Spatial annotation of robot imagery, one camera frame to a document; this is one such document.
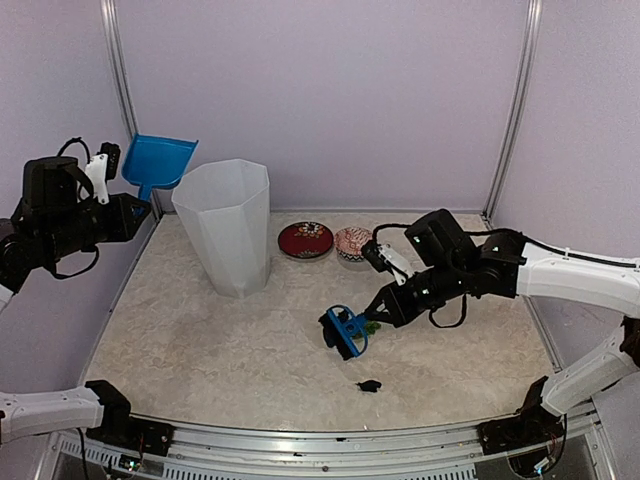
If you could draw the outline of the blue hand brush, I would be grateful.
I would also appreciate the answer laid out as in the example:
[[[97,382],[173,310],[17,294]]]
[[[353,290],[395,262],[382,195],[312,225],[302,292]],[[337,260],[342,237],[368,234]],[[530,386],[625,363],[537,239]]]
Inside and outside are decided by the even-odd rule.
[[[330,307],[318,320],[328,348],[335,348],[344,361],[361,356],[368,348],[368,322],[345,305]]]

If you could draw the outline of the blue dustpan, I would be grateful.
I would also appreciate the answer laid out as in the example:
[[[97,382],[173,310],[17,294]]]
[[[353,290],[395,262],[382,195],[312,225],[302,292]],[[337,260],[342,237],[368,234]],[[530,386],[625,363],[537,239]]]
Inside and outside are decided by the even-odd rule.
[[[199,141],[136,133],[129,145],[122,176],[149,202],[154,189],[171,190],[181,181]]]

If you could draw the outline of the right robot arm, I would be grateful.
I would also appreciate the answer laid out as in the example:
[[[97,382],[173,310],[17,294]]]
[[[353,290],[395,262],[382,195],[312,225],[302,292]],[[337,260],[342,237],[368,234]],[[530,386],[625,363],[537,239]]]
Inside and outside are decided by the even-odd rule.
[[[531,385],[511,423],[518,442],[535,442],[549,429],[550,416],[558,418],[638,372],[638,261],[552,247],[507,228],[484,233],[484,243],[477,245],[474,233],[445,209],[424,215],[404,235],[426,268],[382,287],[364,311],[369,320],[400,328],[466,295],[549,297],[622,315],[622,324],[598,347]]]

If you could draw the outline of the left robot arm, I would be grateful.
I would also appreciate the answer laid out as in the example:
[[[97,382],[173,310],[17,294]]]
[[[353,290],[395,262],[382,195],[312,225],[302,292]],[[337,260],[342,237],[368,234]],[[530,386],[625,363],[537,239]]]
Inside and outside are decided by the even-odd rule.
[[[65,274],[58,262],[76,253],[100,256],[102,243],[135,238],[150,214],[148,202],[128,193],[111,194],[121,150],[105,142],[84,167],[63,150],[28,161],[17,207],[1,221],[1,304],[7,306],[32,271],[54,279]],[[88,437],[121,445],[133,443],[140,424],[129,400],[105,380],[69,390],[2,393],[1,440],[78,429]]]

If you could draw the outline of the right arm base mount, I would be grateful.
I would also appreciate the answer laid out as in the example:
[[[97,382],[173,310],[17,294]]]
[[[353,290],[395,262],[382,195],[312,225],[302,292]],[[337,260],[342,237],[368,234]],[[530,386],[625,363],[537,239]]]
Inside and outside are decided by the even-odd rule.
[[[566,434],[564,416],[556,416],[542,407],[543,386],[548,379],[543,376],[529,387],[523,405],[513,416],[477,426],[484,455],[540,444]]]

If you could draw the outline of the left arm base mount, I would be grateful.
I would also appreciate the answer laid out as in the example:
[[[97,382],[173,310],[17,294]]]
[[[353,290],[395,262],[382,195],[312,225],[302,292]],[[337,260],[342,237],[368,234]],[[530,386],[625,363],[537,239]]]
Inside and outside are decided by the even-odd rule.
[[[132,416],[130,401],[106,380],[87,381],[85,387],[104,407],[100,425],[86,430],[90,439],[142,455],[167,456],[175,431],[172,425]]]

